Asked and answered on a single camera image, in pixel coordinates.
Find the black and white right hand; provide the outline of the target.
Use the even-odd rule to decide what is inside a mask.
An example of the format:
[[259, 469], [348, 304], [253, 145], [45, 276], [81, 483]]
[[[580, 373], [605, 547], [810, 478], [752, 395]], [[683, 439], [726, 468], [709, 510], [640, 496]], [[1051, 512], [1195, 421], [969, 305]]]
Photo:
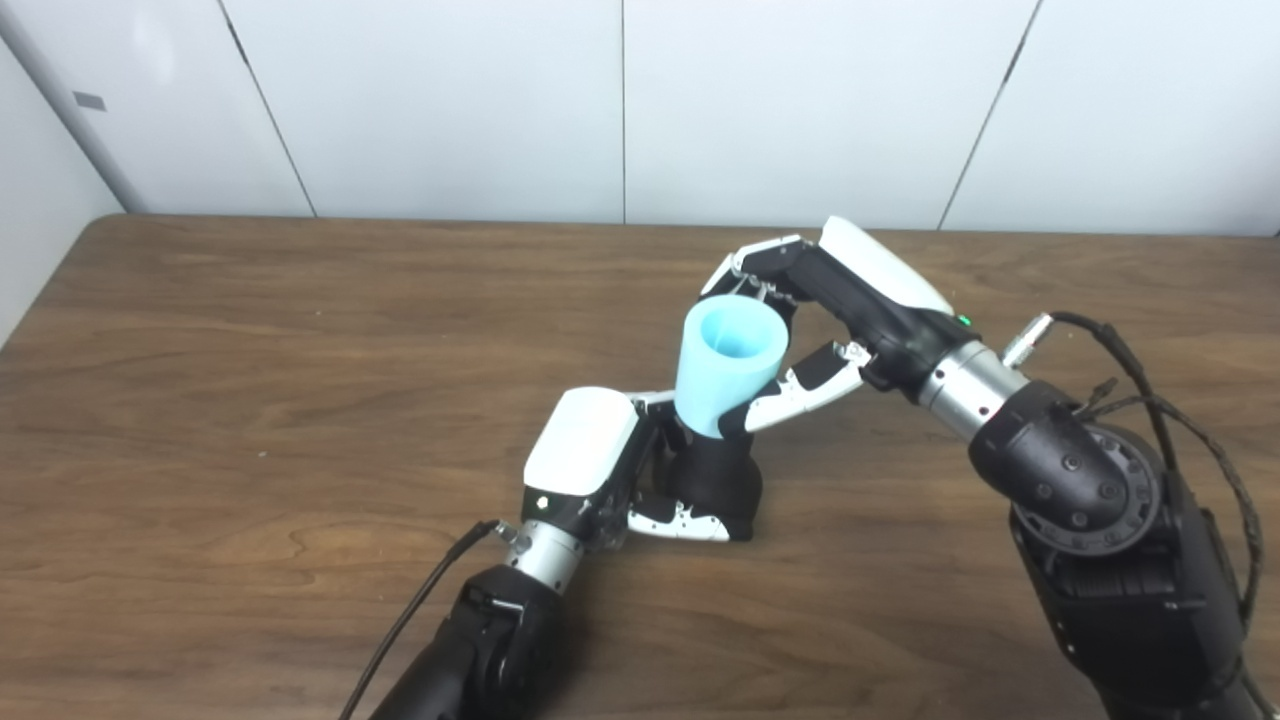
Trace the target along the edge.
[[699, 297], [721, 295], [760, 300], [785, 323], [799, 304], [813, 302], [850, 336], [722, 413], [714, 428], [726, 439], [812, 413], [864, 384], [915, 401], [946, 356], [980, 340], [931, 282], [840, 217], [826, 222], [818, 241], [790, 234], [731, 252]]

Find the black and white left hand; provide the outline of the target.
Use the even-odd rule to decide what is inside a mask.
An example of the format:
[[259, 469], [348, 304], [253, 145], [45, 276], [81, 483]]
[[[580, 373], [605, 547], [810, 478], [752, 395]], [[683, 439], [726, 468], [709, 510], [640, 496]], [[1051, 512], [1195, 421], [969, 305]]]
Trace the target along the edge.
[[521, 521], [588, 552], [627, 533], [714, 543], [755, 536], [763, 479], [753, 437], [707, 437], [675, 395], [579, 387], [558, 400], [524, 466]]

